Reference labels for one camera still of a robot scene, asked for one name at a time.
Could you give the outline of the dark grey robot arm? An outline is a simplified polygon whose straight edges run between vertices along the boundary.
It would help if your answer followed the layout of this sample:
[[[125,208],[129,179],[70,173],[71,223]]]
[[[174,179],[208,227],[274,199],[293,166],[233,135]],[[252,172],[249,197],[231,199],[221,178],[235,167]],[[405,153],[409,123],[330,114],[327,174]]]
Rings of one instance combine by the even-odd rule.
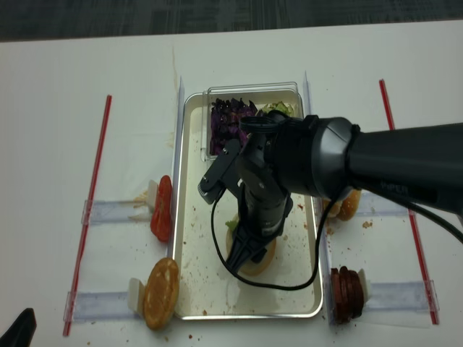
[[[213,230],[195,254],[238,278],[246,262],[259,262],[284,232],[292,194],[331,202],[366,189],[425,216],[457,239],[460,231],[433,213],[462,214],[462,125],[444,124],[361,132],[343,118],[291,118],[280,111],[244,117],[246,140],[230,139],[199,180],[212,207],[225,192],[238,215],[232,245],[223,256]]]

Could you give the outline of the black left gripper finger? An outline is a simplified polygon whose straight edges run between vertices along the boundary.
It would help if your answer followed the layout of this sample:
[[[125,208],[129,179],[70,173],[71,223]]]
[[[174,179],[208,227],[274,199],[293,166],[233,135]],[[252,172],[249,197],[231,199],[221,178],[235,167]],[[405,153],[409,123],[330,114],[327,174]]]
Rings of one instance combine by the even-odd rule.
[[[29,347],[37,328],[33,308],[24,309],[1,336],[1,347]]]

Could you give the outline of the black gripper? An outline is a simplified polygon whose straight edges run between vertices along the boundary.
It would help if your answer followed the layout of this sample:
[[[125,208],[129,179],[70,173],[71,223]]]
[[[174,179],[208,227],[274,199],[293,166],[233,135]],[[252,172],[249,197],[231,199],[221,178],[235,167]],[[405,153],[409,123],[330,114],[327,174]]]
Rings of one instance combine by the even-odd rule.
[[[252,134],[238,155],[236,170],[245,186],[246,218],[261,236],[237,225],[226,266],[239,271],[248,260],[258,262],[274,239],[282,235],[287,210],[292,207],[290,193],[284,188],[266,161],[267,137]]]

